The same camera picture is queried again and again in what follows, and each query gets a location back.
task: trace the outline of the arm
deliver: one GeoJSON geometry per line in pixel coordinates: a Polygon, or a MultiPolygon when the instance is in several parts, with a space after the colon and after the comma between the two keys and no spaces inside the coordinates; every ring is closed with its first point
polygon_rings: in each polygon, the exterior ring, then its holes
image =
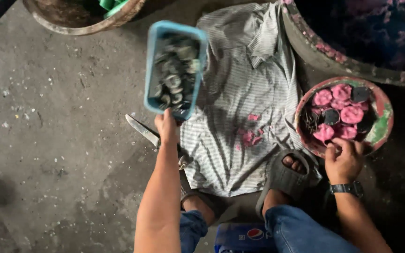
{"type": "Polygon", "coordinates": [[[161,137],[154,172],[140,202],[134,252],[181,252],[176,122],[167,109],[154,121],[161,137]]]}
{"type": "MultiPolygon", "coordinates": [[[[326,173],[331,185],[352,183],[363,167],[362,143],[350,142],[339,138],[333,142],[342,149],[340,155],[329,144],[326,149],[326,173]]],[[[350,193],[335,193],[338,216],[346,239],[364,253],[391,252],[381,233],[360,200],[350,193]]]]}

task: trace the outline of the person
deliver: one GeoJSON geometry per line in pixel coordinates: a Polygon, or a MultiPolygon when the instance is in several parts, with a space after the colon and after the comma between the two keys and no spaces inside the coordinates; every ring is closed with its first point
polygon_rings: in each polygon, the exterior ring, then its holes
{"type": "MultiPolygon", "coordinates": [[[[139,206],[134,252],[193,252],[217,215],[198,194],[187,194],[180,199],[176,122],[170,109],[157,115],[154,122],[161,146],[139,206]]],[[[332,185],[351,183],[363,167],[364,146],[339,138],[333,142],[341,147],[341,153],[336,153],[333,144],[327,146],[325,168],[329,181],[332,185]]],[[[291,155],[279,162],[300,174],[308,169],[291,155]]],[[[290,206],[290,197],[274,189],[273,183],[270,185],[264,193],[261,215],[265,218],[267,231],[273,234],[278,252],[391,252],[363,204],[353,194],[334,194],[344,239],[322,227],[301,209],[290,206]]]]}

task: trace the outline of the foot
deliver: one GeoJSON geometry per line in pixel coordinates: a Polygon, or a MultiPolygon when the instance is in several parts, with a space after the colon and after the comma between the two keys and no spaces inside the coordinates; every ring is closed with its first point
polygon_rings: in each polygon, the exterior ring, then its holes
{"type": "MultiPolygon", "coordinates": [[[[296,159],[292,158],[291,156],[286,156],[282,160],[282,164],[285,165],[285,167],[292,169],[300,174],[306,174],[306,168],[296,159]]],[[[263,209],[262,209],[262,215],[265,217],[265,212],[275,206],[278,205],[284,205],[290,203],[289,197],[275,189],[270,189],[268,193],[266,194],[264,203],[263,203],[263,209]]]]}
{"type": "Polygon", "coordinates": [[[191,210],[200,211],[208,227],[215,221],[215,213],[213,210],[196,195],[184,198],[182,200],[182,207],[186,212],[191,210]]]}

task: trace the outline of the knife blade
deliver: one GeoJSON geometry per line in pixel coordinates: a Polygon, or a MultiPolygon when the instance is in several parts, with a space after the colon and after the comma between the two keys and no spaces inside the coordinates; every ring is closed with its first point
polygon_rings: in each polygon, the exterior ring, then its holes
{"type": "Polygon", "coordinates": [[[129,124],[136,129],[140,134],[142,134],[146,139],[151,141],[154,146],[159,147],[160,146],[160,137],[158,134],[153,133],[150,131],[145,125],[142,123],[138,122],[136,119],[134,119],[131,115],[126,114],[126,119],[129,124]]]}

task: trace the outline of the blue jeans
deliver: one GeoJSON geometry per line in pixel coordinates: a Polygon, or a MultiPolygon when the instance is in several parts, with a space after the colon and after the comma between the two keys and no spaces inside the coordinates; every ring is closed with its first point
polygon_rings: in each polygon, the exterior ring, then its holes
{"type": "MultiPolygon", "coordinates": [[[[273,234],[279,253],[324,252],[356,253],[359,249],[338,234],[321,226],[301,209],[281,205],[265,213],[266,229],[273,234]]],[[[199,211],[180,216],[180,246],[183,253],[192,253],[201,237],[207,234],[207,224],[199,211]]]]}

